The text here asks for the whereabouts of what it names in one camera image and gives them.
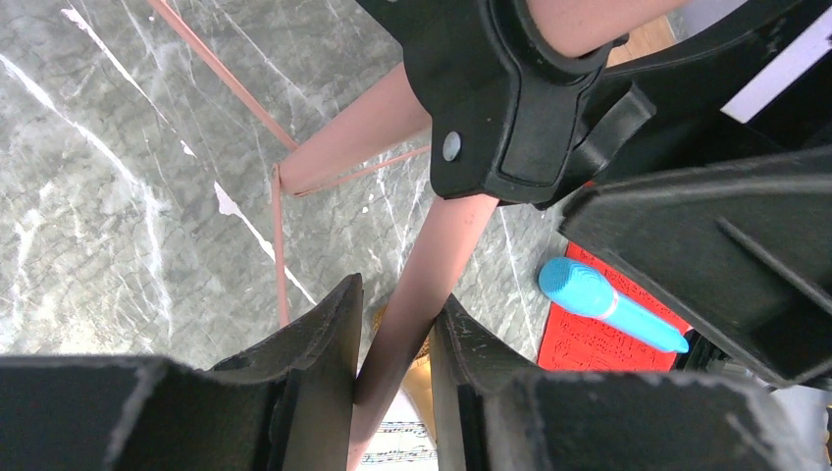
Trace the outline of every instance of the blue microphone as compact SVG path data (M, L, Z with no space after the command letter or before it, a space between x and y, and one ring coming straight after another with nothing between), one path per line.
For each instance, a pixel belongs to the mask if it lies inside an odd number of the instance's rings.
M558 257L544 265L538 283L567 312L602 321L660 351L688 352L688 341L675 327L615 290L592 267Z

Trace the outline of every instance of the pink metal leg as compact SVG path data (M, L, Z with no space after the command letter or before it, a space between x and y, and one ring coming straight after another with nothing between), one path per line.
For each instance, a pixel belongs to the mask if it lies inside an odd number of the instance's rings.
M685 0L527 0L546 41L561 54L577 57ZM171 9L148 0L251 112L290 150L296 144L234 75ZM273 175L275 259L281 323L288 320L284 277L281 187L308 194L349 168L392 147L430 124L430 116L410 89L402 65L379 80L332 122L297 148ZM411 154L426 149L417 149ZM403 155L393 161L405 159ZM389 165L391 161L377 167ZM349 178L339 179L338 184ZM436 198L390 299L376 338L355 384L347 469L355 469L390 407L408 365L430 330L497 200L485 195L456 200Z
M278 123L272 119L272 116L266 111L265 108L257 101L254 96L248 92L245 86L236 79L234 74L223 64L223 61L217 58L211 49L199 39L188 25L182 20L182 17L179 16L177 12L168 5L166 0L147 0L151 7L156 10L156 13L159 14L162 18L168 22L168 25L177 32L177 34L184 39L193 50L196 52L205 64L214 71L214 74L223 81L223 83L232 91L237 98L248 108L251 113L263 123L275 137L286 146L288 150L294 150L297 148L297 143L294 139L291 138L290 135L283 128L281 128Z
M314 190L430 123L399 64L281 162L283 189Z
M377 172L379 169L382 169L383 167L387 167L389 165L397 164L399 162L404 162L405 160L410 159L412 157L416 157L417 155L420 155L420 154L427 154L430 151L431 151L431 146L430 145L425 145L423 147L419 147L418 149L414 149L414 150L411 150L409 152L405 152L405 153L399 155L398 157L393 157L392 159L388 159L388 160L386 160L386 161L384 161L380 164L376 164L372 167L367 167L366 169L361 169L358 172L354 172L352 174L341 177L340 179L334 180L330 183L326 183L323 186L318 186L315 189L310 189L310 190L307 190L307 191L301 191L298 194L296 194L295 196L298 196L298 197L306 196L307 194L312 194L312 193L316 193L318 191L322 191L324 189L329 189L329 188L338 186L339 184L347 183L350 180L357 179L358 177L361 177L361 176L364 176L364 175L367 175L367 174L372 174L373 172Z
M347 469L379 428L496 204L485 195L434 200L355 384Z

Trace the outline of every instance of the red mat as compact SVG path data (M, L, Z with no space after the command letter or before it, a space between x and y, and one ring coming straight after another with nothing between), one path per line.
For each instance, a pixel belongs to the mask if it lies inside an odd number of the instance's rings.
M590 252L569 242L566 256L600 271L613 288L669 322L679 332L691 329L664 304ZM675 353L662 353L600 321L570 314L552 304L538 365L549 371L668 371L675 359Z

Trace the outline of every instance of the metal screw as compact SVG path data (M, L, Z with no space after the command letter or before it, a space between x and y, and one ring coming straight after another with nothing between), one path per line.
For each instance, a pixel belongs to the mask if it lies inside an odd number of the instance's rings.
M452 162L459 155L459 150L462 148L462 137L459 132L451 131L444 137L442 144L442 157L448 162Z

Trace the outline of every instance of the gray marble floor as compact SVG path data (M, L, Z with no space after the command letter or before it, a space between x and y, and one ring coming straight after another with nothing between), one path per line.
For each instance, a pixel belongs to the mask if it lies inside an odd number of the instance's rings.
M400 59L353 0L169 3L300 141ZM206 367L273 332L268 173L286 150L143 0L0 0L0 22L0 353ZM286 201L292 317L360 272L369 320L432 198L423 156ZM456 290L528 357L557 222L499 210Z

